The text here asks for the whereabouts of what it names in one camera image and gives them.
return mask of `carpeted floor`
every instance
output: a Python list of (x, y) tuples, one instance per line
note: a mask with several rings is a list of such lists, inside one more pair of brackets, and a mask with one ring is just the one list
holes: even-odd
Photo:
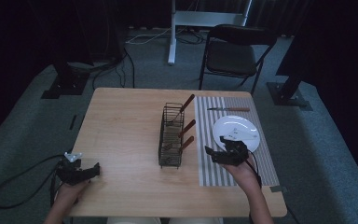
[[(160, 30), (131, 31), (158, 34)], [(180, 35), (195, 40), (191, 35)], [(134, 62), (135, 87), (146, 89), (198, 88), (203, 45), (178, 41), (175, 65), (168, 61), (168, 38), (145, 44), (127, 44)], [(287, 188), (284, 199), (293, 211), (276, 223), (358, 223), (358, 168), (317, 91), (302, 83), (301, 94), (312, 111), (296, 106), (273, 104), (267, 82), (282, 83), (276, 77), (282, 56), (291, 39), (280, 37), (267, 57), (254, 101), (281, 185)], [(40, 73), (0, 127), (0, 183), (38, 161), (71, 149), (81, 120), (86, 114), (95, 87), (132, 87), (131, 61), (127, 57), (117, 69), (91, 74), (82, 95), (62, 95), (41, 99), (56, 72), (52, 66)], [(204, 90), (249, 91), (252, 80), (239, 87), (239, 79), (207, 76)], [(0, 203), (19, 203), (42, 183), (56, 161), (48, 161), (0, 191)], [(29, 202), (13, 209), (0, 209), (0, 223), (42, 223), (48, 212), (48, 184)], [(74, 223), (105, 223), (105, 217), (78, 217)], [(226, 224), (249, 223), (247, 218), (225, 218)]]

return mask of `plate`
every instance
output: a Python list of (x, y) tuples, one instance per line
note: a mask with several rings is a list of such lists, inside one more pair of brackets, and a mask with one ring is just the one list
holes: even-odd
[(254, 124), (239, 116), (224, 116), (213, 125), (213, 139), (218, 146), (226, 150), (220, 142), (220, 136), (228, 140), (242, 141), (250, 151), (254, 152), (260, 144), (260, 134)]

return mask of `table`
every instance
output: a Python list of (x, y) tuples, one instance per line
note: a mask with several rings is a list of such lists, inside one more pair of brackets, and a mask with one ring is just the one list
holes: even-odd
[[(244, 97), (243, 91), (184, 91), (100, 88), (94, 92), (74, 146), (82, 168), (96, 162), (92, 179), (72, 217), (247, 217), (246, 195), (238, 187), (201, 187), (196, 140), (185, 149), (179, 168), (158, 165), (160, 121), (165, 103), (197, 96)], [(185, 123), (195, 118), (195, 104)], [(196, 136), (193, 127), (185, 134)], [(286, 215), (281, 192), (263, 186), (274, 217)]]
[(182, 11), (176, 10), (176, 2), (175, 0), (172, 0), (172, 28), (168, 64), (173, 65), (175, 63), (176, 25), (214, 27), (218, 24), (236, 24), (244, 26), (248, 19), (251, 4), (252, 0), (247, 1), (242, 13)]

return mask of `person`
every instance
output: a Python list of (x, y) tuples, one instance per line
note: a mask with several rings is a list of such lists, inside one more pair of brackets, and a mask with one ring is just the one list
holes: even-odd
[[(253, 160), (251, 157), (248, 158), (248, 162), (254, 166)], [(235, 181), (238, 183), (240, 188), (245, 192), (250, 207), (250, 213), (254, 224), (269, 224), (273, 223), (271, 214), (269, 213), (269, 208), (267, 206), (266, 199), (261, 191), (260, 186), (258, 185), (257, 178), (251, 169), (251, 167), (243, 162), (238, 166), (225, 165), (221, 164), (229, 173), (232, 174)], [(59, 190), (56, 201), (51, 207), (48, 216), (44, 224), (61, 224), (63, 218), (69, 214), (74, 202), (78, 197), (81, 196), (81, 193), (88, 185), (88, 181), (79, 183), (75, 186), (70, 186), (63, 184)], [(148, 220), (146, 222), (140, 221), (139, 218), (136, 218), (137, 221), (132, 223), (156, 223), (156, 219)], [(108, 220), (108, 223), (130, 223), (123, 218), (116, 218)], [(170, 220), (170, 223), (188, 223), (191, 224), (191, 219), (186, 218), (173, 218)], [(197, 218), (197, 223), (215, 223), (215, 220), (210, 220), (206, 218), (205, 221), (202, 218)]]

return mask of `dish rack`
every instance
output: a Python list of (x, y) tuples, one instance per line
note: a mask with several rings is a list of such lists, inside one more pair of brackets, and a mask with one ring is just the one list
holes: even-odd
[(185, 111), (182, 104), (166, 103), (162, 112), (158, 145), (158, 164), (161, 166), (179, 166), (182, 163)]

